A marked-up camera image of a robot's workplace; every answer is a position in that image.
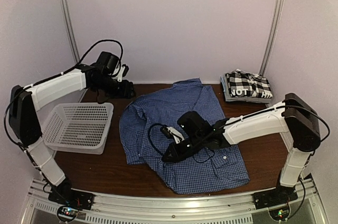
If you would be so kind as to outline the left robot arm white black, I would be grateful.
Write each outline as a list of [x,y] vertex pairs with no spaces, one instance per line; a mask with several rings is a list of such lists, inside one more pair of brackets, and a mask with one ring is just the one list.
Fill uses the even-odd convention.
[[67,176],[43,140],[37,114],[56,100],[85,89],[101,90],[110,98],[131,98],[135,91],[133,83],[124,78],[128,71],[126,64],[77,64],[55,76],[25,87],[16,85],[11,90],[10,103],[4,114],[4,128],[14,132],[18,139],[15,144],[28,156],[47,183],[56,188],[55,196],[65,205],[74,203],[76,193],[64,185]]

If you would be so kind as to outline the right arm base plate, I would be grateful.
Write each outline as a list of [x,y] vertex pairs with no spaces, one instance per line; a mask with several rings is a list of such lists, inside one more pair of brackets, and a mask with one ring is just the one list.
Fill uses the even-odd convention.
[[252,195],[256,210],[271,208],[298,199],[294,188],[278,187]]

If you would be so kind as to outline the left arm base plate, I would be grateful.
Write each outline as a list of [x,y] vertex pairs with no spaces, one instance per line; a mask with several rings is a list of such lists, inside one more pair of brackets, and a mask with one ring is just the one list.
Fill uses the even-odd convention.
[[79,210],[91,210],[93,198],[94,195],[92,193],[74,190],[70,187],[52,190],[48,196],[49,201]]

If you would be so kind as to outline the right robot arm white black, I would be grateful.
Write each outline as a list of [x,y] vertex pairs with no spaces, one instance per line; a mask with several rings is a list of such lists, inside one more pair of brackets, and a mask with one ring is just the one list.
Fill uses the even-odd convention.
[[271,191],[274,203],[283,203],[298,182],[310,156],[322,143],[321,117],[295,93],[285,95],[283,101],[266,109],[210,124],[196,111],[188,111],[177,121],[186,133],[181,135],[175,128],[162,126],[162,133],[174,139],[162,161],[178,163],[192,157],[203,148],[220,150],[251,139],[289,134],[292,146],[282,167],[276,188]]

